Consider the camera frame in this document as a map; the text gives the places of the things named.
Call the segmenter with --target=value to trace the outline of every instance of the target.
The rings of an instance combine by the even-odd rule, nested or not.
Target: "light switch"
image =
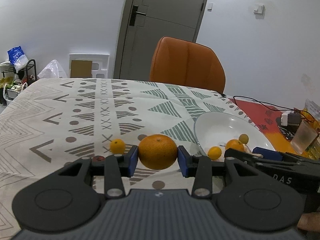
[[[208,3],[207,10],[212,11],[213,3]]]
[[[263,14],[263,11],[264,11],[264,5],[258,4],[258,5],[256,5],[256,8],[254,9],[253,13],[254,14]]]

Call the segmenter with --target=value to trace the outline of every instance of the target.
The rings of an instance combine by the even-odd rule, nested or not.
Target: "door handle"
[[[136,16],[137,16],[137,14],[146,16],[145,13],[138,12],[138,6],[134,5],[134,6],[132,6],[132,11],[131,11],[131,17],[130,17],[129,26],[134,26],[134,24],[135,24],[135,22],[136,22]]]

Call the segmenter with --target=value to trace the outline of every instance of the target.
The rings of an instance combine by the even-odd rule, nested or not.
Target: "blue and white package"
[[[8,51],[9,60],[11,65],[14,66],[16,71],[24,68],[28,63],[27,56],[23,53],[21,46],[12,48]]]

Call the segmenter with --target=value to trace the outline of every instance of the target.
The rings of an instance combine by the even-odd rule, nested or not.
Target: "wall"
[[[110,54],[113,67],[124,0],[0,0],[0,62],[21,45],[38,71],[69,53]]]
[[[215,51],[225,93],[288,107],[320,105],[320,0],[208,0],[197,42]],[[253,14],[266,7],[264,19]]]

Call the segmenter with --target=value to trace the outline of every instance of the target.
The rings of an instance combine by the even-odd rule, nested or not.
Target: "door frame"
[[[198,33],[199,33],[202,18],[203,18],[203,14],[206,8],[206,4],[207,4],[207,0],[203,0],[202,10],[198,18],[195,35],[193,36],[193,40],[192,40],[193,42],[196,42],[196,39],[198,37]],[[122,64],[122,58],[123,58],[123,52],[124,52],[124,43],[125,43],[125,37],[127,34],[128,25],[129,25],[132,5],[133,5],[133,0],[125,0],[124,9],[122,13],[122,20],[120,25],[120,31],[118,36],[118,44],[116,48],[116,60],[115,60],[115,68],[113,72],[113,78],[115,79],[120,78],[121,64]]]

